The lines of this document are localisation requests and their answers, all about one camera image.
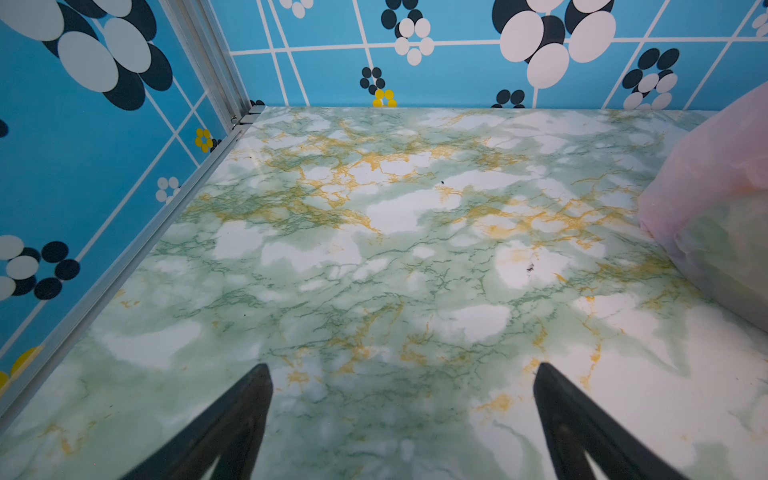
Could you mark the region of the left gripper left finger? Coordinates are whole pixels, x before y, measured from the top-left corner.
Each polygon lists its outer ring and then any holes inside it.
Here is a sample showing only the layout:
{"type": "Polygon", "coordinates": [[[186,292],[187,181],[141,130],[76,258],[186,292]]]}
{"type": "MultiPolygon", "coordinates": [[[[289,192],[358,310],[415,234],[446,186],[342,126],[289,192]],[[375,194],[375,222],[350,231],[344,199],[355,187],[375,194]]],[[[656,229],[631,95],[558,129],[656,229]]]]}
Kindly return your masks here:
{"type": "Polygon", "coordinates": [[[263,440],[273,383],[258,364],[126,479],[249,479],[263,440]]]}

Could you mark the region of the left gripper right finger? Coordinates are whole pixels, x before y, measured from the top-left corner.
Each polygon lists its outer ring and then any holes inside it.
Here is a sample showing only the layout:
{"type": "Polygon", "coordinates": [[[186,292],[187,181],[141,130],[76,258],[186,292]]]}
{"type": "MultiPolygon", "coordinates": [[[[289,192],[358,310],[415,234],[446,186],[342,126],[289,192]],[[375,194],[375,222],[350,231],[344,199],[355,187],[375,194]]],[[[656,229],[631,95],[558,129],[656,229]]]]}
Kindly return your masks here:
{"type": "Polygon", "coordinates": [[[559,479],[593,479],[595,462],[609,479],[682,479],[549,363],[539,365],[534,398],[559,479]]]}

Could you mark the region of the pink plastic bag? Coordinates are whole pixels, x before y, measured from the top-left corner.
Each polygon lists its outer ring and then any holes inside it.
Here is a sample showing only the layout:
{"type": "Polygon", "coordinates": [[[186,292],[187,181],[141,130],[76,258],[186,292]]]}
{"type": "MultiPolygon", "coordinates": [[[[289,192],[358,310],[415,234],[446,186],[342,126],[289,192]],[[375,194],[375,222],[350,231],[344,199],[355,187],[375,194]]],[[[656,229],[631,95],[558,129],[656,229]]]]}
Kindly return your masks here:
{"type": "Polygon", "coordinates": [[[638,220],[704,294],[767,327],[767,87],[688,133],[638,199],[638,220]]]}

